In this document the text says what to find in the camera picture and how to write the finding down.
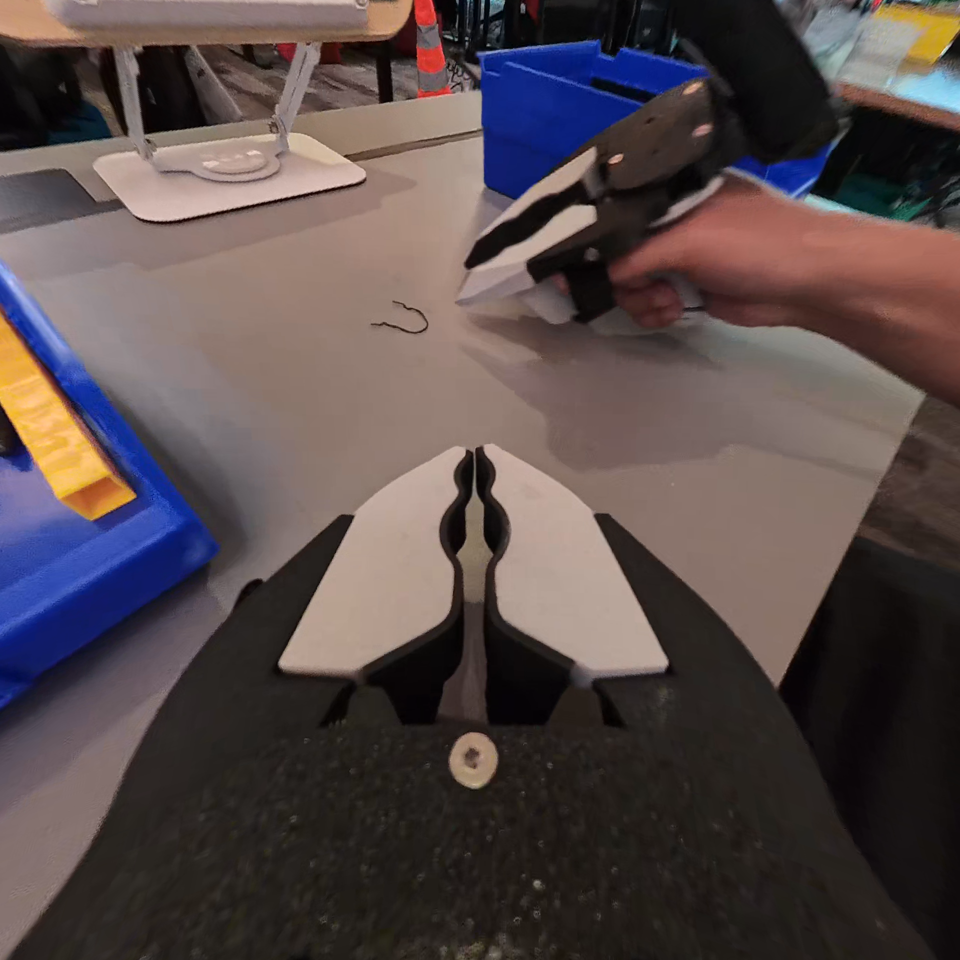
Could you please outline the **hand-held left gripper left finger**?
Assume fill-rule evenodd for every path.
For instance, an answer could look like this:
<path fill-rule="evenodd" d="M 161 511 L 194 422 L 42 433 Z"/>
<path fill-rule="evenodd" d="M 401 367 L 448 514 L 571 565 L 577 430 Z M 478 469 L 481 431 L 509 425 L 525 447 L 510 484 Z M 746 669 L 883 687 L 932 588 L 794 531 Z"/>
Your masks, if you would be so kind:
<path fill-rule="evenodd" d="M 454 446 L 350 519 L 278 660 L 284 674 L 360 680 L 459 611 L 474 455 Z"/>

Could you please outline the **yellow block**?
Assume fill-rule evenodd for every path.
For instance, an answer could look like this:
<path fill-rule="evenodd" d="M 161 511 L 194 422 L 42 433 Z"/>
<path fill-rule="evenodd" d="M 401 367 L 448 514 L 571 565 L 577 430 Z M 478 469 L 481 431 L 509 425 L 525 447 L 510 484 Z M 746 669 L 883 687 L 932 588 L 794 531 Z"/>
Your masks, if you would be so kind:
<path fill-rule="evenodd" d="M 2 314 L 1 405 L 54 497 L 95 522 L 137 499 L 52 374 Z"/>

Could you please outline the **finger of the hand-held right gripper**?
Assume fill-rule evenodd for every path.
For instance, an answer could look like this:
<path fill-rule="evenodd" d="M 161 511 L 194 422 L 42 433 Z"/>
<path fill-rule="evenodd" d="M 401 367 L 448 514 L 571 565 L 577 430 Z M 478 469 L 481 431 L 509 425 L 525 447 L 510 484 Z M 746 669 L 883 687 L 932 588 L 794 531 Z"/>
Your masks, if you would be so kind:
<path fill-rule="evenodd" d="M 579 207 L 594 213 L 598 157 L 596 146 L 582 150 L 529 187 L 476 239 L 464 269 L 473 270 L 532 239 L 561 213 Z"/>
<path fill-rule="evenodd" d="M 458 306 L 480 306 L 506 301 L 536 285 L 529 261 L 593 226 L 594 206 L 571 205 L 556 213 L 544 225 L 522 237 L 520 218 L 502 219 L 480 236 L 464 263 L 461 287 L 455 298 Z"/>

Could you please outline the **person's right forearm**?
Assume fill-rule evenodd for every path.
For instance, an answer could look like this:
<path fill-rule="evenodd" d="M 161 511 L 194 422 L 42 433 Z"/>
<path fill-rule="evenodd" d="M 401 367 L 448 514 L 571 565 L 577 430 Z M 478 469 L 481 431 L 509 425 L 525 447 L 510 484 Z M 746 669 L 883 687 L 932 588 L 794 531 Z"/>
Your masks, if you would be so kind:
<path fill-rule="evenodd" d="M 798 309 L 810 330 L 959 405 L 959 238 L 804 206 Z"/>

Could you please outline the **orange traffic cone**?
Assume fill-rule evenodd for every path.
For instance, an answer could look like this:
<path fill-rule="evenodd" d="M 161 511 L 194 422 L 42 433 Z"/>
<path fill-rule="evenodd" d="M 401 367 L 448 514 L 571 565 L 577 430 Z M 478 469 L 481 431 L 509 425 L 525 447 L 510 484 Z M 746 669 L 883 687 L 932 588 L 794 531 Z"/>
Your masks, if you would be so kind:
<path fill-rule="evenodd" d="M 433 1 L 413 2 L 418 99 L 450 95 L 450 75 Z"/>

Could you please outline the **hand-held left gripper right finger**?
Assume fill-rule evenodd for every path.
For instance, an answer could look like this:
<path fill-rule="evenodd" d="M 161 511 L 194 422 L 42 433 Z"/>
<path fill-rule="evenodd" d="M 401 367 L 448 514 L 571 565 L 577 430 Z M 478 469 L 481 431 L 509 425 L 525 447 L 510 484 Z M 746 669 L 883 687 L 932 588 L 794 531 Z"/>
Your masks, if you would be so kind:
<path fill-rule="evenodd" d="M 666 652 L 597 514 L 560 481 L 493 444 L 478 450 L 505 540 L 487 597 L 507 628 L 558 655 L 572 684 L 666 673 Z"/>

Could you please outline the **labelled blue plastic bin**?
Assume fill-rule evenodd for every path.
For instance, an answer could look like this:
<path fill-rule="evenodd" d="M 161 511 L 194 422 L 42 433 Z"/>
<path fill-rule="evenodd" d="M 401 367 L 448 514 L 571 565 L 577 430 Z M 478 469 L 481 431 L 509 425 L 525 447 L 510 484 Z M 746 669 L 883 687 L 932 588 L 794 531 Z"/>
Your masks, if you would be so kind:
<path fill-rule="evenodd" d="M 30 452 L 2 457 L 1 707 L 53 667 L 206 567 L 219 544 L 10 267 L 2 311 L 135 498 L 89 520 L 61 502 Z"/>

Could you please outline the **person's right hand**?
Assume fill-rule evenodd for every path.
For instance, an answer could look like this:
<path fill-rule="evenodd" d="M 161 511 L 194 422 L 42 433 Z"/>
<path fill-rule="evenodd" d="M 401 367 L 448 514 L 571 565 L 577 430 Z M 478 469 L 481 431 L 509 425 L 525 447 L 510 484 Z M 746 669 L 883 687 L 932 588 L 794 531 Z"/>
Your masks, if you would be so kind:
<path fill-rule="evenodd" d="M 686 308 L 675 281 L 705 313 L 742 328 L 811 326 L 807 234 L 820 213 L 734 178 L 692 212 L 606 268 L 615 304 L 642 330 L 665 330 Z"/>

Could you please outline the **white folding stand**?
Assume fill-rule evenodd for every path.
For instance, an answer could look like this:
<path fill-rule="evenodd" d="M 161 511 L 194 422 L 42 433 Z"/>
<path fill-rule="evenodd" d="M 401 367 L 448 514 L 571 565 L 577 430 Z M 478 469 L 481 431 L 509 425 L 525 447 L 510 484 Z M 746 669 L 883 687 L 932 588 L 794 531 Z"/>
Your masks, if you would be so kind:
<path fill-rule="evenodd" d="M 294 122 L 321 43 L 295 47 L 269 132 L 158 147 L 143 127 L 138 60 L 133 47 L 114 50 L 119 90 L 133 144 L 98 157 L 94 171 L 138 220 L 169 224 L 359 186 L 366 172 Z"/>

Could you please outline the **black table mat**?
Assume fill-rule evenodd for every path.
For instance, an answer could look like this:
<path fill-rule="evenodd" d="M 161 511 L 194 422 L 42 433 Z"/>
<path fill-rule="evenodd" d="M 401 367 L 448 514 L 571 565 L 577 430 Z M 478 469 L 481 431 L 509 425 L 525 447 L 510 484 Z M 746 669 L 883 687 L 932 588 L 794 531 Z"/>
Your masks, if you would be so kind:
<path fill-rule="evenodd" d="M 63 169 L 1 176 L 1 234 L 71 221 L 100 212 L 76 178 Z"/>

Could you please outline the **person's dark trousers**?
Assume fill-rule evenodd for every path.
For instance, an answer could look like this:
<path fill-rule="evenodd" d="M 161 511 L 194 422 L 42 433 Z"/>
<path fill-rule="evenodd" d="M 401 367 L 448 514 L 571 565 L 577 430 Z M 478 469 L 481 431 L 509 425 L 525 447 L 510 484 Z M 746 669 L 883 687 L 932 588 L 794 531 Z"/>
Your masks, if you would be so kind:
<path fill-rule="evenodd" d="M 871 869 L 958 958 L 958 572 L 856 538 L 779 693 Z"/>

